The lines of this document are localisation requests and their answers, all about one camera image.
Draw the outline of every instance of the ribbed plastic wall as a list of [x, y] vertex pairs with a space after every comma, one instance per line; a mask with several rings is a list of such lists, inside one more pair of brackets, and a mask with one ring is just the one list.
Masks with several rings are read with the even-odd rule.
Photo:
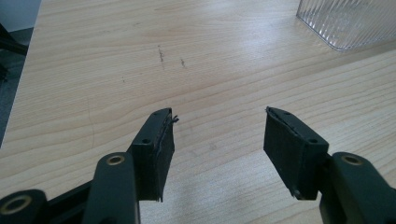
[[396, 37], [396, 0], [301, 0], [297, 17], [338, 50]]

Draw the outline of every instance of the dark floor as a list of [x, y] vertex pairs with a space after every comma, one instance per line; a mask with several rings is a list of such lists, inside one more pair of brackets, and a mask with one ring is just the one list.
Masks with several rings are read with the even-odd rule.
[[[33, 28], [10, 33], [18, 42], [28, 45]], [[7, 70], [5, 80], [0, 81], [0, 147], [3, 143], [9, 113], [14, 103], [15, 93], [20, 82], [25, 57], [7, 50], [0, 49], [0, 64]]]

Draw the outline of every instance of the light wood tabletop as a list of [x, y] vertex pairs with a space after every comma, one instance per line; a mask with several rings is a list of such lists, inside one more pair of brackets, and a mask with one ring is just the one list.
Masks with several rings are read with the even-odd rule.
[[126, 151], [172, 107], [164, 202], [143, 223], [320, 223], [262, 150], [265, 108], [287, 110], [396, 187], [396, 42], [339, 52], [299, 0], [43, 0], [0, 149], [0, 196], [49, 199]]

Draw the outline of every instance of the transparent ribbed box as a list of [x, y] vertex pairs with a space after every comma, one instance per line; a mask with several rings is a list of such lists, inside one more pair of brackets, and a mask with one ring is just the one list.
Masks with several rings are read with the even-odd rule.
[[396, 0], [301, 0], [297, 17], [337, 50], [396, 37]]

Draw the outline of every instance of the scratch mark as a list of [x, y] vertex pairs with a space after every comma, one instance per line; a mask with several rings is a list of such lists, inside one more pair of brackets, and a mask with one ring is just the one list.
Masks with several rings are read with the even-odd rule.
[[160, 54], [160, 59], [161, 59], [161, 65], [163, 66], [163, 57], [165, 56], [163, 54], [163, 51], [161, 50], [161, 45], [158, 46], [158, 53]]
[[183, 59], [180, 60], [181, 60], [181, 66], [183, 66], [183, 68], [186, 68], [186, 64], [184, 63], [184, 60]]
[[93, 148], [95, 146], [95, 129], [93, 128], [93, 122], [91, 120], [90, 97], [87, 97], [87, 101], [88, 101], [88, 119], [90, 120], [92, 134], [93, 134], [91, 148]]

